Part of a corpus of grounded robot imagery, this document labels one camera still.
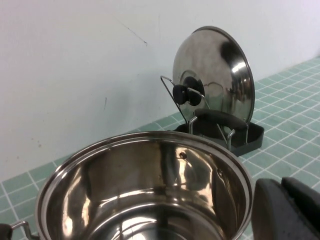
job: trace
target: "white wall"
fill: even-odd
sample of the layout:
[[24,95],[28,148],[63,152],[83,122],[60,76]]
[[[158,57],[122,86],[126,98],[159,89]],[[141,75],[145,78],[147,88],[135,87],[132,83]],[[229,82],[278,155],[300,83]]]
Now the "white wall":
[[171,77],[195,29],[231,34],[257,81],[319,55],[319,10],[319,0],[0,1],[0,180],[174,113],[159,76]]

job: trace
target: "tiled countertop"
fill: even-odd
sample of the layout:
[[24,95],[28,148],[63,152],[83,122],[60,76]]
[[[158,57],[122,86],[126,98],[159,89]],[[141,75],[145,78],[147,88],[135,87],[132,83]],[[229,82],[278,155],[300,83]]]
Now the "tiled countertop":
[[[255,82],[253,123],[265,129],[262,147],[240,157],[252,178],[292,176],[320,192],[320,57]],[[184,121],[179,113],[136,131],[173,130]],[[67,157],[50,162],[0,185],[0,223],[30,223],[36,232],[36,195],[45,179]],[[241,239],[252,239],[251,226]],[[14,240],[26,239],[23,231]]]

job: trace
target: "stainless steel lid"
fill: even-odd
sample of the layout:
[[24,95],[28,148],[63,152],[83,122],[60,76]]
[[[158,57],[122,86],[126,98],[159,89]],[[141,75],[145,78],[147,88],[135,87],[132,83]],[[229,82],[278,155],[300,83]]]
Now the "stainless steel lid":
[[[173,82],[197,81],[212,110],[250,122],[255,105],[255,86],[249,63],[238,43],[225,31],[204,26],[194,31],[178,49],[173,64]],[[205,102],[185,102],[182,113],[190,120]]]

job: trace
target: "black lid knob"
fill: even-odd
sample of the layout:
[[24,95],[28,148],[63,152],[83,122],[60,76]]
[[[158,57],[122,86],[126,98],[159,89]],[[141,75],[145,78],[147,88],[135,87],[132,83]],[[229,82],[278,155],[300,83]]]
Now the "black lid knob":
[[184,104],[188,100],[187,87],[183,85],[175,85],[172,94],[175,102],[179,105]]

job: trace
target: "pot handle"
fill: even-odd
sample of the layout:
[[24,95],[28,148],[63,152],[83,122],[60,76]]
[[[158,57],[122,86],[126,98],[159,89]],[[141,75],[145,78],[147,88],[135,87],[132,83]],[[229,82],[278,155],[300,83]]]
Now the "pot handle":
[[8,224],[0,224],[0,240],[11,240],[12,227]]
[[198,120],[219,124],[234,130],[244,130],[248,127],[245,121],[222,111],[198,108],[194,111],[194,115],[198,117]]
[[12,225],[0,223],[0,240],[11,240],[12,232],[19,228],[23,227],[25,236],[28,240],[39,240],[39,236],[32,235],[27,221],[18,221]]

